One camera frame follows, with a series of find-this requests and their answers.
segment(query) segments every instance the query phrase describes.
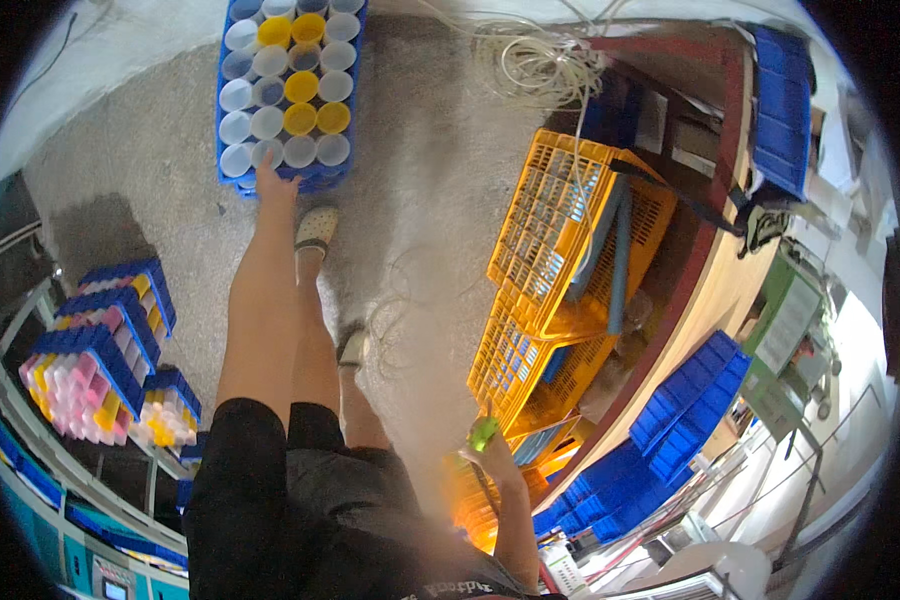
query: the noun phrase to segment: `blue pipe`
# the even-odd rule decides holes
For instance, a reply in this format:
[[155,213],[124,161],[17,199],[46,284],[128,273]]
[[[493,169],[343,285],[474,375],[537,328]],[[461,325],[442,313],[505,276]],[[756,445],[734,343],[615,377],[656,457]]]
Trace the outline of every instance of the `blue pipe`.
[[627,271],[630,266],[630,228],[634,215],[634,199],[631,196],[630,178],[623,178],[624,186],[620,207],[617,209],[617,241],[613,251],[613,283],[610,293],[609,318],[606,322],[606,333],[620,335],[624,326],[624,306],[627,304]]

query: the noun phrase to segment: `slipper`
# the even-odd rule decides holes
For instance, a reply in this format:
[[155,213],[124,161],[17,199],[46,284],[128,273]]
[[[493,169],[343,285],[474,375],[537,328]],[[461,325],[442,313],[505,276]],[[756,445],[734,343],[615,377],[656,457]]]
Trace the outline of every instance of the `slipper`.
[[300,227],[296,230],[293,250],[296,252],[302,248],[317,248],[326,257],[327,245],[337,230],[337,215],[338,210],[333,206],[318,206],[303,215]]
[[358,370],[364,366],[367,351],[371,345],[371,338],[366,329],[359,328],[350,334],[343,344],[343,352],[336,360],[336,366],[356,367]]

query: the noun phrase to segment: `green object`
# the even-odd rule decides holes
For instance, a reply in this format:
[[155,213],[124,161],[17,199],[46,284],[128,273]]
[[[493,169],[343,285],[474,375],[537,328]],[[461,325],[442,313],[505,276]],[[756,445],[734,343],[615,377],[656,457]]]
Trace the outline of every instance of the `green object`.
[[786,256],[781,246],[760,295],[766,304],[743,343],[743,352],[753,356],[753,362],[740,395],[779,444],[804,415],[803,402],[781,381],[804,334],[820,320],[825,294],[815,277]]
[[483,452],[487,447],[487,442],[499,430],[500,421],[496,416],[481,416],[477,422],[473,423],[470,434],[466,436],[466,442],[471,449]]

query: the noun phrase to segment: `wire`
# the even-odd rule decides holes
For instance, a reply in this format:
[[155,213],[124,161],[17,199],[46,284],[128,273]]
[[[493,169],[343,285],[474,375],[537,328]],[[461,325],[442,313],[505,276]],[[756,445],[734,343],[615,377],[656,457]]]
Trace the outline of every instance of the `wire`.
[[6,110],[8,113],[13,110],[13,107],[17,106],[17,102],[19,102],[20,99],[23,97],[23,95],[27,93],[27,90],[29,90],[31,88],[31,86],[33,86],[35,83],[40,81],[40,78],[42,78],[44,75],[46,75],[50,71],[50,69],[52,69],[54,67],[54,65],[57,64],[57,59],[60,58],[60,55],[63,54],[64,48],[67,47],[67,42],[70,42],[70,32],[74,29],[74,23],[76,21],[77,21],[77,13],[74,12],[70,16],[70,23],[67,24],[67,34],[64,35],[64,37],[63,37],[63,44],[60,46],[60,49],[56,52],[56,55],[53,57],[53,60],[51,60],[49,62],[49,64],[47,65],[47,68],[45,68],[43,71],[41,71],[39,75],[37,75],[36,77],[31,79],[30,82],[27,83],[22,90],[20,90],[20,93],[17,94],[17,97],[13,99],[13,102],[10,104],[10,107]]

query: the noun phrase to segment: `plastic cup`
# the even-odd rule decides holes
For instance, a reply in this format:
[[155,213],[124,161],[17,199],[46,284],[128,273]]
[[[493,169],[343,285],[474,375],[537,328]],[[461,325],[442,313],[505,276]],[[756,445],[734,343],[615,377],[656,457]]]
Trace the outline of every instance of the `plastic cup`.
[[230,20],[253,19],[257,23],[262,23],[264,20],[264,14],[260,11],[262,3],[263,0],[234,0],[230,5]]
[[317,126],[317,109],[311,103],[291,104],[283,113],[283,129],[291,136],[306,136],[315,126]]
[[272,107],[283,100],[283,79],[261,77],[253,84],[253,104],[258,107]]
[[227,146],[219,156],[219,170],[227,177],[240,177],[251,168],[252,142]]
[[283,163],[283,144],[276,139],[262,139],[253,145],[253,150],[250,152],[250,164],[253,165],[254,169],[260,168],[260,163],[264,162],[267,150],[273,150],[273,162],[270,163],[271,169],[276,169]]
[[327,19],[323,43],[350,42],[360,33],[360,19],[349,12],[339,12]]
[[253,56],[253,72],[260,77],[280,77],[287,71],[287,49],[266,46]]
[[242,19],[230,26],[223,35],[223,45],[229,50],[260,50],[257,43],[257,22],[253,19]]
[[290,30],[292,28],[290,19],[285,16],[268,18],[257,30],[257,42],[261,46],[283,46],[283,49],[286,50],[290,47]]
[[335,167],[350,156],[350,141],[342,135],[324,135],[316,140],[316,159]]
[[257,139],[273,139],[283,129],[283,110],[264,106],[250,119],[250,134]]
[[321,61],[318,44],[296,44],[289,49],[289,68],[294,71],[313,71]]
[[330,0],[330,15],[354,14],[364,7],[366,0]]
[[345,41],[334,41],[320,51],[320,68],[324,71],[346,71],[357,62],[357,49]]
[[291,21],[294,20],[296,8],[297,0],[264,0],[264,3],[260,5],[264,17],[285,17]]
[[310,102],[317,95],[320,80],[311,71],[299,71],[287,78],[283,93],[292,103]]
[[248,109],[253,106],[253,85],[245,78],[235,78],[219,90],[217,100],[225,113]]
[[324,134],[339,134],[350,124],[350,109],[340,102],[327,102],[316,112],[316,128]]
[[353,78],[344,71],[327,71],[316,91],[323,102],[343,102],[353,91]]
[[283,145],[283,161],[294,169],[310,165],[317,157],[317,142],[309,135],[295,135]]
[[226,55],[219,66],[220,75],[228,81],[246,79],[253,81],[257,76],[253,73],[254,55],[247,50],[234,50]]
[[[297,4],[296,8],[299,11],[300,4]],[[293,41],[298,44],[316,44],[320,43],[321,39],[324,37],[325,27],[326,21],[324,21],[322,16],[307,12],[306,14],[300,14],[300,16],[293,21],[290,34],[293,37]]]
[[228,113],[220,119],[216,135],[227,146],[239,144],[251,136],[251,115],[242,110]]

